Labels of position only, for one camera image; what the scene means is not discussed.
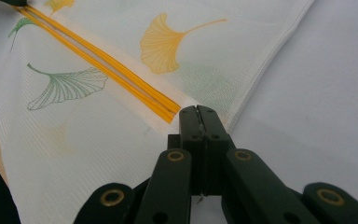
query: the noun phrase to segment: green leaf outline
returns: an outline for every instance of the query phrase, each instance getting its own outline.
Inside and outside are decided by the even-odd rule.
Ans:
[[[80,72],[50,74],[35,69],[30,63],[27,66],[36,73],[49,77],[46,89],[28,104],[29,110],[87,97],[96,91],[101,91],[108,79],[105,74],[94,67]]]
[[[16,24],[16,26],[13,28],[13,30],[10,31],[10,33],[9,33],[8,36],[7,36],[7,38],[10,38],[10,37],[13,35],[13,33],[15,33],[15,34],[14,34],[14,38],[13,38],[13,43],[11,44],[10,50],[13,49],[14,40],[16,39],[17,32],[20,30],[20,28],[21,28],[22,26],[28,25],[28,24],[33,24],[33,25],[35,25],[34,22],[31,21],[30,19],[28,19],[28,18],[21,18],[21,19],[19,19],[19,21],[17,21],[17,24]]]

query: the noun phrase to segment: white fabric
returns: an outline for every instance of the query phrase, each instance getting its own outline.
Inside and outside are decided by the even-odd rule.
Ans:
[[[270,60],[296,29],[312,1],[80,1],[51,18],[127,65],[180,106],[215,108],[232,130]],[[45,14],[45,1],[32,5]],[[189,33],[176,61],[156,75],[141,61],[140,40],[160,13],[175,31],[226,19]],[[107,79],[103,90],[30,110],[51,74],[91,66],[33,26],[7,38],[23,16],[0,4],[0,145],[21,222],[71,223],[103,184],[135,187],[148,178],[167,130],[176,130]]]

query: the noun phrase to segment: yellow stripe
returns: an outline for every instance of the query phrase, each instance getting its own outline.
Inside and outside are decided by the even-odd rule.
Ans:
[[[16,10],[18,10],[22,15],[33,21],[36,25],[40,26],[47,32],[49,32],[52,36],[54,36],[57,40],[62,42],[66,47],[71,49],[73,52],[75,52],[77,55],[85,59],[87,62],[91,63],[95,67],[97,67],[100,71],[107,74],[109,77],[111,77],[114,81],[116,81],[118,84],[120,84],[123,88],[125,88],[127,91],[132,93],[135,97],[137,97],[139,100],[141,100],[145,105],[147,105],[151,110],[153,110],[157,115],[159,115],[162,119],[164,119],[167,122],[171,122],[173,119],[173,114],[169,112],[165,107],[158,104],[151,98],[144,95],[142,92],[134,88],[132,85],[130,85],[126,80],[124,80],[122,77],[118,76],[116,73],[109,70],[106,66],[104,66],[102,63],[98,62],[97,60],[93,59],[91,56],[89,56],[86,52],[83,50],[77,48],[75,45],[73,45],[71,42],[63,38],[62,36],[55,33],[52,29],[50,29],[48,26],[46,26],[44,23],[38,21],[36,18],[34,18],[31,14],[26,12],[24,9],[19,9],[15,7]]]
[[[171,100],[170,98],[168,98],[161,92],[157,91],[153,87],[151,87],[149,84],[147,84],[142,79],[140,79],[138,76],[136,76],[129,68],[124,66],[122,63],[118,62],[116,59],[112,58],[110,55],[108,55],[104,51],[98,49],[97,47],[92,45],[90,42],[86,41],[85,39],[83,39],[82,37],[73,33],[72,31],[68,30],[66,27],[62,26],[58,22],[45,16],[43,13],[41,13],[37,9],[30,7],[30,6],[26,6],[25,9],[33,12],[40,19],[47,22],[49,25],[53,26],[54,28],[59,29],[61,32],[70,36],[75,41],[77,41],[79,44],[83,45],[85,48],[89,49],[91,52],[93,52],[94,54],[96,54],[97,56],[102,58],[109,65],[116,68],[118,70],[118,72],[123,74],[131,82],[133,82],[135,85],[137,85],[142,91],[146,92],[152,98],[154,98],[156,101],[158,101],[160,104],[167,107],[167,109],[170,110],[171,112],[176,114],[180,110],[180,106],[178,104],[176,104],[173,100]]]

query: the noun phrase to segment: ginkgo leaf print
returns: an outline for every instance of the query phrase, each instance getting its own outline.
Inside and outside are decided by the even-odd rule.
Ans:
[[[33,68],[39,74],[49,77],[49,83],[40,96],[28,104],[29,110],[41,109],[49,104],[84,98],[104,87],[107,76],[96,68],[74,73],[49,74]]]
[[[14,34],[14,37],[13,37],[13,43],[11,43],[11,48],[10,50],[13,49],[13,45],[14,45],[14,40],[16,39],[16,35],[17,35],[17,32],[20,30],[20,28],[24,25],[28,25],[28,24],[34,24],[33,21],[31,21],[30,19],[28,18],[21,18],[16,26],[13,28],[13,30],[10,31],[10,33],[8,34],[7,38],[10,38],[13,34]]]
[[[176,32],[167,25],[166,20],[166,13],[156,16],[141,40],[141,60],[156,74],[173,72],[179,67],[176,62],[176,51],[185,35],[203,26],[226,21],[211,21],[186,32]]]
[[[48,0],[45,3],[45,6],[49,6],[51,9],[53,9],[50,14],[51,16],[54,12],[60,10],[63,7],[71,7],[74,2],[75,0]]]

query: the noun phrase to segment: white table surface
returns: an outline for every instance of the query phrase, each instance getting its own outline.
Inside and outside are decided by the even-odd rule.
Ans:
[[[232,134],[290,188],[326,182],[358,200],[358,1],[315,0]],[[219,198],[191,223],[225,223]]]

